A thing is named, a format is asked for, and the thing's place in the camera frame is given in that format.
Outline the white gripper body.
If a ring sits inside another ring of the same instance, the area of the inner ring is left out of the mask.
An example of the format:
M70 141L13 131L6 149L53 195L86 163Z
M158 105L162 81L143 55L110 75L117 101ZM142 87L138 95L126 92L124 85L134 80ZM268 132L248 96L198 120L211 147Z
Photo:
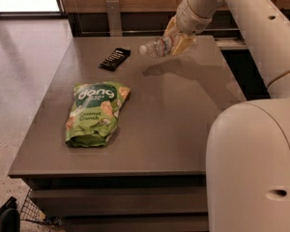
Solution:
M200 34L212 22L211 18L197 15L189 5L189 0L182 0L176 11L176 23L180 32Z

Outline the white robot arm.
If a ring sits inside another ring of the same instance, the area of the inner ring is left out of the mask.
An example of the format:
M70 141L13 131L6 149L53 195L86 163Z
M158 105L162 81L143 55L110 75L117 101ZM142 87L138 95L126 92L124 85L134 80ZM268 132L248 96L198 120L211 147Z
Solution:
M224 110L206 148L210 232L290 232L290 21L271 0L183 0L167 33L228 6L269 93Z

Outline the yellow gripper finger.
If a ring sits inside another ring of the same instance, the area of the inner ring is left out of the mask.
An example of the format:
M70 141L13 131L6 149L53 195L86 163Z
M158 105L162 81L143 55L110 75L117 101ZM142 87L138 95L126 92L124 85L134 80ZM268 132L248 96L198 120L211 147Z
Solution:
M177 23L176 23L176 16L173 16L167 26L166 26L166 29L164 30L164 33L163 35L165 37L168 37L170 39L174 39L176 34L178 32L178 28L177 28Z
M180 55L182 53L186 53L196 45L197 39L194 36L178 33L174 38L171 54Z

